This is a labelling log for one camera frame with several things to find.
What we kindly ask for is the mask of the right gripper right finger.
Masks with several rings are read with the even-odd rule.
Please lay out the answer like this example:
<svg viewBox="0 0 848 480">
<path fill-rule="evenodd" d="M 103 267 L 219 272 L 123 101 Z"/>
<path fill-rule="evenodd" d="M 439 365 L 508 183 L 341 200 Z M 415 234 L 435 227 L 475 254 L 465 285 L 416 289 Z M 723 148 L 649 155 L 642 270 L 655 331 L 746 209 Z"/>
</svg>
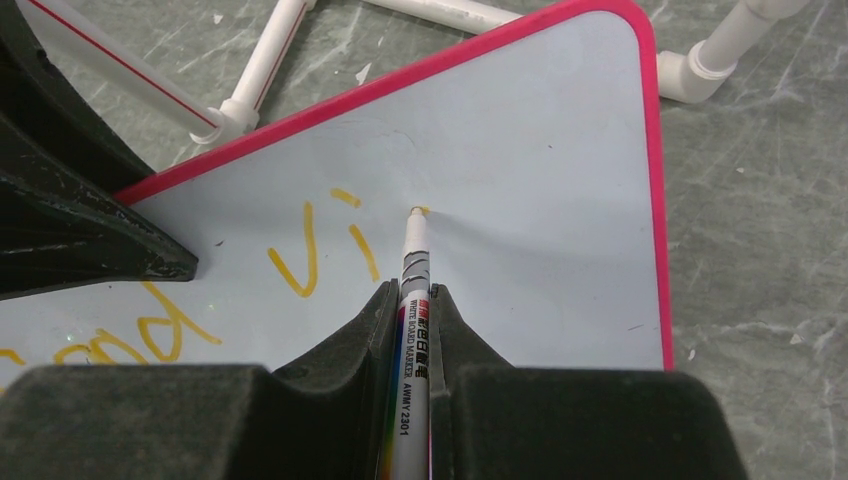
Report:
<svg viewBox="0 0 848 480">
<path fill-rule="evenodd" d="M 676 371 L 520 368 L 430 300 L 434 479 L 744 479 L 719 402 Z"/>
</svg>

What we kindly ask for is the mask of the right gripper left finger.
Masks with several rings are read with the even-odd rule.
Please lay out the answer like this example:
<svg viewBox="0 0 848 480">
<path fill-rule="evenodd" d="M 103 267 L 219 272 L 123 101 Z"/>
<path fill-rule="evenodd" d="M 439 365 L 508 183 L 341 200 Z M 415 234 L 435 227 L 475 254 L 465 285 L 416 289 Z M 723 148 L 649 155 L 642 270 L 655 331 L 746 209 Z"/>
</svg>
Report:
<svg viewBox="0 0 848 480">
<path fill-rule="evenodd" d="M 1 401 L 5 479 L 372 479 L 399 288 L 276 370 L 47 366 Z"/>
</svg>

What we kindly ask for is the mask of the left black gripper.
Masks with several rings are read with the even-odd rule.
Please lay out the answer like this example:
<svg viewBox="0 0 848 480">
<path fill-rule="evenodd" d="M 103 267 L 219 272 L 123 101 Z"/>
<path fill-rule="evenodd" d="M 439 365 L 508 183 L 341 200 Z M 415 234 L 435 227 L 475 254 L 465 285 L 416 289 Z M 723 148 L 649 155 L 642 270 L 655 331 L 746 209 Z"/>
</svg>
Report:
<svg viewBox="0 0 848 480">
<path fill-rule="evenodd" d="M 198 260 L 119 202 L 152 170 L 1 5 L 1 296 L 107 281 L 189 281 Z"/>
</svg>

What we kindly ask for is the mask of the white marker pen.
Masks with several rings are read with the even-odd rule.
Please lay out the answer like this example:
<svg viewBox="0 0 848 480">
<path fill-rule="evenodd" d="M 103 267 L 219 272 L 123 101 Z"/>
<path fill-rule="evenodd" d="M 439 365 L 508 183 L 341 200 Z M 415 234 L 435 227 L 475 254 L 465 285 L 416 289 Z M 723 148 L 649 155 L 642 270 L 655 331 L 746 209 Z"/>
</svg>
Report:
<svg viewBox="0 0 848 480">
<path fill-rule="evenodd" d="M 398 279 L 400 292 L 380 479 L 430 476 L 430 251 L 426 227 L 425 210 L 412 208 Z"/>
</svg>

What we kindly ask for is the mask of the red-framed whiteboard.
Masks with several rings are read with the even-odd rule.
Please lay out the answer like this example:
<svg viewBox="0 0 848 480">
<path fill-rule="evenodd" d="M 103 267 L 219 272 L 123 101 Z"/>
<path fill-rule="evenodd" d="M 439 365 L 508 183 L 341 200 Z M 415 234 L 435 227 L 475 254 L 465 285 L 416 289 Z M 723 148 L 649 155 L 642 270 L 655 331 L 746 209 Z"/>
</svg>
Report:
<svg viewBox="0 0 848 480">
<path fill-rule="evenodd" d="M 199 260 L 182 282 L 5 300 L 1 383 L 46 364 L 277 368 L 401 272 L 519 366 L 673 365 L 655 39 L 631 1 L 564 1 L 123 191 Z"/>
</svg>

